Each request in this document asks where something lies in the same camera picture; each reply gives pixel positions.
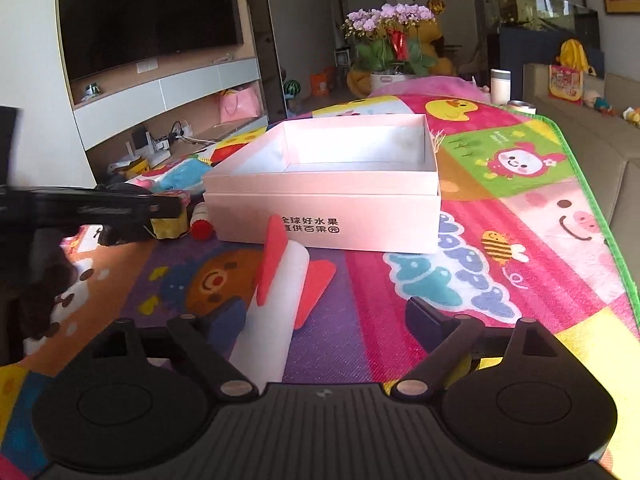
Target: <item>toy rocket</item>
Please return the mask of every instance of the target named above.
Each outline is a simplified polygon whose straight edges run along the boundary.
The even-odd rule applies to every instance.
[[[282,218],[269,218],[257,288],[229,362],[260,391],[282,382],[294,329],[302,327],[335,274],[335,264],[310,261],[289,240]]]

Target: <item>white bottle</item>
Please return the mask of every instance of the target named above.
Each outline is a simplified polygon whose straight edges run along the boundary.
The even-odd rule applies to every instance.
[[[505,105],[511,100],[511,72],[491,70],[491,103]]]

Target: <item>pink box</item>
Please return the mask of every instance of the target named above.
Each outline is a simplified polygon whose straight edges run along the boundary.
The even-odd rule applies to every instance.
[[[285,121],[204,178],[218,238],[263,243],[270,215],[307,247],[433,253],[440,187],[424,115]]]

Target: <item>yellow backpack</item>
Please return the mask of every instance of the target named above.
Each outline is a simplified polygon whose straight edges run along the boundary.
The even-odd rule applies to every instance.
[[[582,43],[578,40],[566,40],[560,47],[560,56],[556,57],[556,61],[566,68],[596,75],[593,66],[589,65]]]

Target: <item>pink handbag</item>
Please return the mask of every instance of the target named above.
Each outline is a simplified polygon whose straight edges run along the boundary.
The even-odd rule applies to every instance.
[[[220,96],[221,123],[260,117],[261,112],[260,101],[253,88],[228,90]]]

